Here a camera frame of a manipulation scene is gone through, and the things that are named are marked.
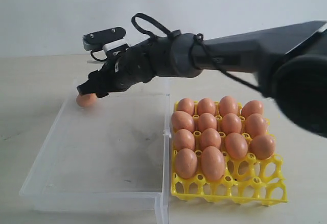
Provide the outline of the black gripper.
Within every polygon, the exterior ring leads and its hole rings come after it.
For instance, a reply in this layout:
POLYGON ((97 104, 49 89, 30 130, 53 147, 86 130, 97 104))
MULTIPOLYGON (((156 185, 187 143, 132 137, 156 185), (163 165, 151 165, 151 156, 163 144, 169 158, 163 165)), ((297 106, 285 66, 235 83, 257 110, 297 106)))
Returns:
POLYGON ((88 74, 88 80, 77 86, 80 96, 95 94, 103 98, 109 93, 124 92, 137 83, 153 79, 153 68, 148 52, 126 52, 112 66, 88 74))

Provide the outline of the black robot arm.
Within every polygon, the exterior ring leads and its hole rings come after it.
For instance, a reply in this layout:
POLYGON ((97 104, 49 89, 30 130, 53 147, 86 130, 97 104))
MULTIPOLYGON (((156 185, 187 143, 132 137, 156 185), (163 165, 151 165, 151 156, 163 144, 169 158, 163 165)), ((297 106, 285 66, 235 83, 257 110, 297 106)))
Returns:
POLYGON ((124 92, 154 77, 193 78, 203 70, 252 73, 254 89, 272 98, 300 128, 326 136, 326 22, 259 30, 206 40, 174 31, 108 54, 77 87, 80 95, 124 92))

